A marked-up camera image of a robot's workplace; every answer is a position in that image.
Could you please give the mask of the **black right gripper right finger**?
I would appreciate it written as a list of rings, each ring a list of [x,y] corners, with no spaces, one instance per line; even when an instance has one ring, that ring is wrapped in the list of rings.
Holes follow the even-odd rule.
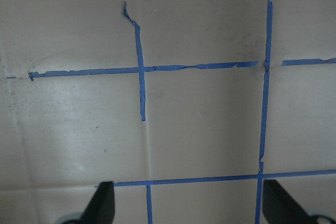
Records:
[[[270,224],[317,223],[321,215],[307,212],[274,179],[266,179],[262,187],[263,215]]]

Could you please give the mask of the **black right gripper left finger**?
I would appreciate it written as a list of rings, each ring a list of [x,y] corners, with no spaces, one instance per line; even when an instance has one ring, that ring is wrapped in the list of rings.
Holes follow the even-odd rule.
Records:
[[[79,223],[111,224],[114,217],[114,184],[101,182],[82,213]]]

